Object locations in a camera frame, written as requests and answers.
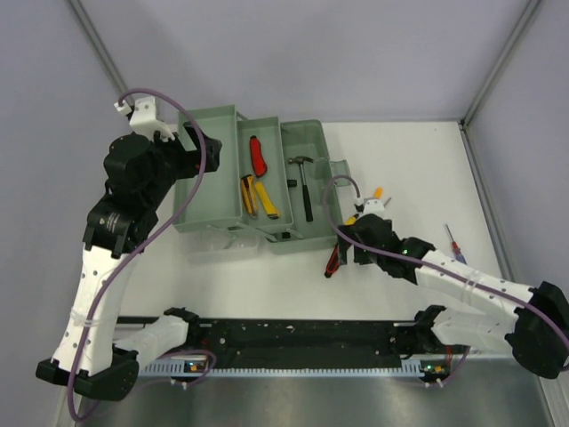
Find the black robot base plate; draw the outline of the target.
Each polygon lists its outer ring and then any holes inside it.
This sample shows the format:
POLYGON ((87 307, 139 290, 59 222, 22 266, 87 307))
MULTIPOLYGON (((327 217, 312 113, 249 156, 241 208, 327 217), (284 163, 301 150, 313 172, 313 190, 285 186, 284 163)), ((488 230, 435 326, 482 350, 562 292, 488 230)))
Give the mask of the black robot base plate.
POLYGON ((188 327, 176 350, 206 349, 221 355, 230 349, 370 348, 404 357, 461 354, 460 344, 442 344, 413 322, 388 320, 200 318, 188 327))

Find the large red utility knife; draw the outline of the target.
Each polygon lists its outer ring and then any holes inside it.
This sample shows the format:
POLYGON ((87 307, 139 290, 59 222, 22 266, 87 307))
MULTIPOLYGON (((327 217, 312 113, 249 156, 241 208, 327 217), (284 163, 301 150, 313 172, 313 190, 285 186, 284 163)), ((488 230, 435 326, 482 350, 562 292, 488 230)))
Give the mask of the large red utility knife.
POLYGON ((325 278, 331 278, 340 267, 339 245, 336 244, 325 266, 325 278))

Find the yellow utility knife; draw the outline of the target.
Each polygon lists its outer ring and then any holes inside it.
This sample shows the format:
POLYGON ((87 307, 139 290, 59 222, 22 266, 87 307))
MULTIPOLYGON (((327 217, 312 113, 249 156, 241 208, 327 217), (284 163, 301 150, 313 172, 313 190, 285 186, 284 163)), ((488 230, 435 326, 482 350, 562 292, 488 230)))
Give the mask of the yellow utility knife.
POLYGON ((279 219, 281 216, 280 211, 273 204, 263 183, 261 181, 256 181, 254 183, 254 188, 268 218, 271 220, 279 219))

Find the black handle hammer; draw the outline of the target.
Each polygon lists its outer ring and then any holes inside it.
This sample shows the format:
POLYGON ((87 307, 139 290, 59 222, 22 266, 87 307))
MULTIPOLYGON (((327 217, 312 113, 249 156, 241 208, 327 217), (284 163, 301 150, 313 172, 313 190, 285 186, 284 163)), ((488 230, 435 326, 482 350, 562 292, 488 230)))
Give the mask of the black handle hammer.
POLYGON ((302 196, 303 196, 303 203, 305 209, 305 217, 307 222, 313 222, 313 212, 312 212, 312 205, 311 199, 309 194, 309 186, 306 178, 306 171, 305 171, 305 163, 313 163, 314 159, 312 157, 307 156, 297 156, 297 157, 289 157, 288 163, 290 165, 297 165, 300 170, 300 178, 301 178, 301 188, 302 188, 302 196))

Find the small red utility knife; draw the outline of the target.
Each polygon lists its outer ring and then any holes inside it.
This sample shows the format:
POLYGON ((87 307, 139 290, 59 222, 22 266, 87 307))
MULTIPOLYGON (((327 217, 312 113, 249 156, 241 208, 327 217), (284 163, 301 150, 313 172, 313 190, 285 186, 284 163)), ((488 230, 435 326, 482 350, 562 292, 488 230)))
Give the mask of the small red utility knife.
POLYGON ((252 135, 249 140, 250 157, 252 169, 257 178, 261 178, 268 172, 268 165, 262 154, 262 147, 259 138, 252 135))

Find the green cantilever tool box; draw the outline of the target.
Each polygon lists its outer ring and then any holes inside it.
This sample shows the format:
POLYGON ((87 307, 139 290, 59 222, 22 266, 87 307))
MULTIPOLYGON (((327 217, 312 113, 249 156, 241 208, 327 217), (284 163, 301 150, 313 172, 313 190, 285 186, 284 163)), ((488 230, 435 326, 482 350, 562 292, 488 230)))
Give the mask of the green cantilever tool box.
POLYGON ((283 122, 278 117, 247 118, 228 105, 192 110, 196 122, 210 137, 222 142, 220 166, 207 173, 190 205, 173 224, 180 244, 188 253, 223 254, 237 249, 268 243, 274 254, 293 254, 333 247, 336 234, 327 216, 335 221, 342 217, 338 196, 328 198, 323 207, 325 184, 337 174, 349 173, 346 161, 332 160, 322 123, 316 119, 283 122), (268 172, 257 178, 252 169, 249 140, 256 135, 268 172), (312 157, 305 163, 306 178, 314 221, 307 222, 302 196, 300 170, 288 163, 289 157, 312 157), (280 218, 271 220, 265 214, 255 191, 259 216, 253 219, 244 207, 240 180, 250 174, 253 183, 261 181, 270 199, 280 211, 280 218), (287 179, 298 181, 296 188, 287 188, 287 179), (287 228, 300 232, 304 239, 281 239, 287 228))

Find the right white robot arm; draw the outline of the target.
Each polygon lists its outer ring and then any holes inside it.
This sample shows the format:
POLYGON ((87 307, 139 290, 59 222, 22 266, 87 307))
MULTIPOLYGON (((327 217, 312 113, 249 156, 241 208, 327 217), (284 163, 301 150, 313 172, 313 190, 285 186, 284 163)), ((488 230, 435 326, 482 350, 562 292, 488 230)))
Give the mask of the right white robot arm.
POLYGON ((509 354, 521 367, 546 379, 567 371, 568 299, 560 287, 548 281, 529 286, 475 270, 427 241, 399 237, 391 221, 373 213, 335 231, 341 259, 352 246, 357 263, 375 264, 392 278, 471 308, 438 308, 433 320, 414 331, 422 350, 433 352, 445 344, 509 354))

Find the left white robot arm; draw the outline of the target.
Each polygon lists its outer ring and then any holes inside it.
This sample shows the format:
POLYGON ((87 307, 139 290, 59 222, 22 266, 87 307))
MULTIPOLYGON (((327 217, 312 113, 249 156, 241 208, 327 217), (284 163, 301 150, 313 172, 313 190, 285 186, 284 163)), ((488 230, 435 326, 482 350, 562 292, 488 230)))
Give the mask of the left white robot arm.
POLYGON ((163 141, 131 133, 114 140, 103 166, 105 194, 87 216, 83 266, 70 319, 60 345, 39 362, 36 377, 73 386, 88 399, 120 401, 139 372, 167 351, 192 352, 201 344, 197 316, 170 308, 149 328, 115 341, 116 322, 132 272, 129 263, 117 267, 147 241, 157 223, 156 210, 172 185, 197 176, 203 165, 214 172, 220 165, 222 143, 195 128, 183 126, 195 145, 187 151, 180 137, 163 141))

